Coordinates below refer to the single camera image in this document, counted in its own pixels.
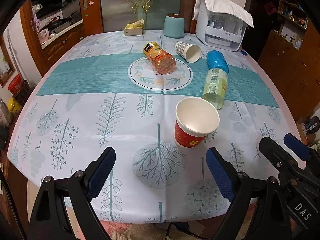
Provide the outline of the white countertop appliance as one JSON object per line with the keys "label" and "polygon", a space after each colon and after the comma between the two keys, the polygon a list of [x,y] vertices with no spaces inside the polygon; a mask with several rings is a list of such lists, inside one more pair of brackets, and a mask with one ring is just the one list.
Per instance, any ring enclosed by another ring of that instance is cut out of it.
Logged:
{"label": "white countertop appliance", "polygon": [[205,45],[229,51],[237,51],[244,38],[247,24],[230,15],[211,12],[205,2],[200,5],[196,24],[196,36]]}

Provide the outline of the patterned teal tablecloth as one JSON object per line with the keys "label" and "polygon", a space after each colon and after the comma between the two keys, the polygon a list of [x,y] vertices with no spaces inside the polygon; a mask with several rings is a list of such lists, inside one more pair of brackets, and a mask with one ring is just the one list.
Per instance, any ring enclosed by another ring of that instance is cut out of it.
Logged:
{"label": "patterned teal tablecloth", "polygon": [[206,164],[215,147],[239,171],[266,179],[277,170],[261,155],[261,138],[282,143],[297,134],[275,85],[248,55],[223,50],[228,89],[220,125],[195,148],[176,145],[175,108],[203,94],[209,46],[188,63],[159,75],[143,54],[148,42],[176,54],[176,40],[160,30],[125,37],[92,35],[70,49],[37,85],[15,126],[9,160],[34,184],[70,177],[103,150],[116,163],[92,206],[102,220],[122,223],[190,221],[222,215],[223,198]]}

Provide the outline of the orange juice bottle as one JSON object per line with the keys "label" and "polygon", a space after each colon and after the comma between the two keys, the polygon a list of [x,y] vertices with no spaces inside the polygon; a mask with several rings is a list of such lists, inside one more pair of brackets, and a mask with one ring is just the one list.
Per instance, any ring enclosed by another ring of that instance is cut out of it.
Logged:
{"label": "orange juice bottle", "polygon": [[148,42],[143,48],[143,53],[159,74],[167,75],[175,71],[175,58],[156,42]]}

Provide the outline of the wooden side cabinet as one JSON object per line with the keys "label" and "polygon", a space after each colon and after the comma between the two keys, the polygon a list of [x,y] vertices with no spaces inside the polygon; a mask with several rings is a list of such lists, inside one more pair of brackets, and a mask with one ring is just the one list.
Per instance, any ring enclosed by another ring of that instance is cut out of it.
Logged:
{"label": "wooden side cabinet", "polygon": [[319,106],[319,32],[306,13],[280,0],[258,63],[277,87],[293,118]]}

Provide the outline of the red paper cup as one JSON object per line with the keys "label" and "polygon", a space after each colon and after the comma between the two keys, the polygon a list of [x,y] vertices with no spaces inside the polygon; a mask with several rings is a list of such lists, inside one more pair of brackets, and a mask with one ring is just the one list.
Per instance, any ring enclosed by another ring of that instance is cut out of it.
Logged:
{"label": "red paper cup", "polygon": [[217,109],[202,98],[180,100],[175,108],[174,139],[178,146],[194,148],[217,130],[220,116]]}

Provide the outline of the green labelled bottle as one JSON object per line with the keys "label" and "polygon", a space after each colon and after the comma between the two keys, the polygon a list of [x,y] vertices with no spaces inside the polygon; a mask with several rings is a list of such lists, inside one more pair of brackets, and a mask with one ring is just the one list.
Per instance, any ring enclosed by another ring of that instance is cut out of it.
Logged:
{"label": "green labelled bottle", "polygon": [[210,102],[217,110],[224,105],[228,88],[228,75],[220,68],[210,69],[204,83],[202,98]]}

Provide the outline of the yellow tissue box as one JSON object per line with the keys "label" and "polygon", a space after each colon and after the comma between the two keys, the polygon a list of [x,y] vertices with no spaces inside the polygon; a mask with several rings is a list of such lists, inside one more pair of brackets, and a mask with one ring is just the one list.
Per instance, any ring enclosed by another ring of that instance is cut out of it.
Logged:
{"label": "yellow tissue box", "polygon": [[144,20],[138,20],[135,23],[129,23],[124,28],[124,35],[125,36],[138,36],[143,35],[144,29]]}

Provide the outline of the teal ceramic canister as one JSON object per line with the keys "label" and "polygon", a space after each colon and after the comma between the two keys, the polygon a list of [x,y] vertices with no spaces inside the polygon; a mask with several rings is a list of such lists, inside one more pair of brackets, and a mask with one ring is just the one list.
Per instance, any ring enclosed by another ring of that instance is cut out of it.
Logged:
{"label": "teal ceramic canister", "polygon": [[179,14],[167,14],[163,34],[170,38],[182,38],[184,36],[184,17]]}

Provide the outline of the red bucket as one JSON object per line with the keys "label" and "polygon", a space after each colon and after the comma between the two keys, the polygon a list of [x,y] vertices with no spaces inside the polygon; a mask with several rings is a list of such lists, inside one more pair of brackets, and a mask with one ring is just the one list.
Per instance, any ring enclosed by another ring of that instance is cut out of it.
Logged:
{"label": "red bucket", "polygon": [[19,93],[24,85],[23,77],[17,74],[8,85],[8,91],[12,93],[13,96]]}

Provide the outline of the grey checkered paper cup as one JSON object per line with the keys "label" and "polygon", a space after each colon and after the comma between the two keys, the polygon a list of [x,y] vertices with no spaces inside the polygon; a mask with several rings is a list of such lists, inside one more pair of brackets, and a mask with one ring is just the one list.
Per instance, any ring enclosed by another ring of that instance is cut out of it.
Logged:
{"label": "grey checkered paper cup", "polygon": [[175,50],[178,55],[183,57],[189,63],[195,63],[201,55],[201,48],[196,44],[188,44],[179,41],[175,44]]}

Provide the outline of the white cloth on appliance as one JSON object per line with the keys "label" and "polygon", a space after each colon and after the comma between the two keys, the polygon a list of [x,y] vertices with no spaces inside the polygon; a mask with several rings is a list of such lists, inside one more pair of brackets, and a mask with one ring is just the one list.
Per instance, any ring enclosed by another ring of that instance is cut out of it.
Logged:
{"label": "white cloth on appliance", "polygon": [[230,0],[196,0],[192,20],[198,20],[201,2],[204,2],[206,9],[210,12],[233,15],[244,21],[250,27],[254,27],[252,15]]}

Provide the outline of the blue plastic cup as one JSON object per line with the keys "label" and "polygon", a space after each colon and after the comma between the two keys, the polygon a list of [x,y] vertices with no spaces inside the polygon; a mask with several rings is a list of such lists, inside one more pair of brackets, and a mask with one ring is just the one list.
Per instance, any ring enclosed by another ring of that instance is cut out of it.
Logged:
{"label": "blue plastic cup", "polygon": [[209,51],[206,55],[206,58],[209,69],[219,68],[223,70],[226,74],[229,74],[228,64],[220,51]]}

